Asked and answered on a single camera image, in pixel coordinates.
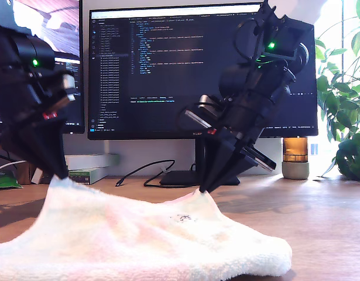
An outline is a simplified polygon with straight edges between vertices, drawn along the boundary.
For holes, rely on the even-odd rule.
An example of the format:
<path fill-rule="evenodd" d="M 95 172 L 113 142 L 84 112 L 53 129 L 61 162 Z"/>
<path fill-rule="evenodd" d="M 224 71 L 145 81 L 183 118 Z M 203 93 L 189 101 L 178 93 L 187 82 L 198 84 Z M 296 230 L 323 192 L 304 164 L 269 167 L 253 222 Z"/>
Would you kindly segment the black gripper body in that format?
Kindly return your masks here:
<path fill-rule="evenodd" d="M 202 95 L 199 102 L 184 109 L 185 115 L 201 125 L 211 137 L 220 129 L 229 130 L 236 139 L 235 150 L 248 152 L 260 167 L 270 172 L 276 168 L 276 163 L 256 150 L 254 144 L 275 111 L 274 98 L 260 93 L 227 96 L 223 100 Z"/>

